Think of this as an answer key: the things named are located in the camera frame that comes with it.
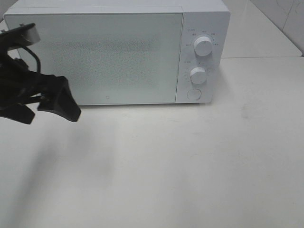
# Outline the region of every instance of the round button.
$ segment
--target round button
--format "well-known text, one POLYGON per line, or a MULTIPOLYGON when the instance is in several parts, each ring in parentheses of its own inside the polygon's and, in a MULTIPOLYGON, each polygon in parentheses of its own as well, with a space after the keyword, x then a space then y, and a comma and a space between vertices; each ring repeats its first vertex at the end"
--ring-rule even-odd
POLYGON ((201 91, 199 89, 192 89, 187 93, 187 97, 190 100, 199 100, 201 96, 201 91))
POLYGON ((190 71, 190 79, 193 84, 203 84, 207 80, 207 73, 204 68, 196 67, 190 71))
POLYGON ((212 52, 212 41, 209 37, 199 37, 194 41, 194 51, 198 56, 206 56, 212 52))

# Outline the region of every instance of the timer knob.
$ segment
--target timer knob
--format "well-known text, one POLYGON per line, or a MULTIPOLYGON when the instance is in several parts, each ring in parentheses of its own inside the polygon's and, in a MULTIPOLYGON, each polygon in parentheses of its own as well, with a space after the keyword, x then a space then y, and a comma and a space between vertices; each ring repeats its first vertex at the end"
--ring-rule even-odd
POLYGON ((190 79, 193 84, 203 84, 207 80, 207 73, 204 68, 196 67, 190 71, 190 79))
POLYGON ((194 41, 194 51, 198 56, 206 56, 212 52, 212 41, 209 37, 199 37, 194 41))

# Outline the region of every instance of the microwave door window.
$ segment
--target microwave door window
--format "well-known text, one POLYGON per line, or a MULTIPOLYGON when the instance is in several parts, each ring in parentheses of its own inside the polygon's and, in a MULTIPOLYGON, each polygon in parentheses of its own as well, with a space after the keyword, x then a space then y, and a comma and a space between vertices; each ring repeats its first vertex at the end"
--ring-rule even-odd
MULTIPOLYGON (((66 76, 80 105, 174 103, 182 14, 24 15, 41 41, 42 73, 66 76)), ((20 50, 21 57, 35 62, 20 50)))

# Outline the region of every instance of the microwave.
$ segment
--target microwave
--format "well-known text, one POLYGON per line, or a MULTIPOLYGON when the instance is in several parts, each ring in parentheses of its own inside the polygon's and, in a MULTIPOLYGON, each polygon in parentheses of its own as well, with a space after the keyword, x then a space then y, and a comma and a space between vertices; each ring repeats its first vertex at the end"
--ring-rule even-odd
POLYGON ((19 0, 4 20, 36 24, 41 72, 65 76, 79 105, 206 103, 230 12, 221 0, 19 0))

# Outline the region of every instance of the white table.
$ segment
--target white table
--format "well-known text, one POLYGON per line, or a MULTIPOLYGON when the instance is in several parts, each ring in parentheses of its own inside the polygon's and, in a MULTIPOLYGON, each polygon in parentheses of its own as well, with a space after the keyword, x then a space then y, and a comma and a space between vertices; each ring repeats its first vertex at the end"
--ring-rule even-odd
POLYGON ((302 228, 304 58, 219 72, 211 104, 0 119, 0 227, 302 228))

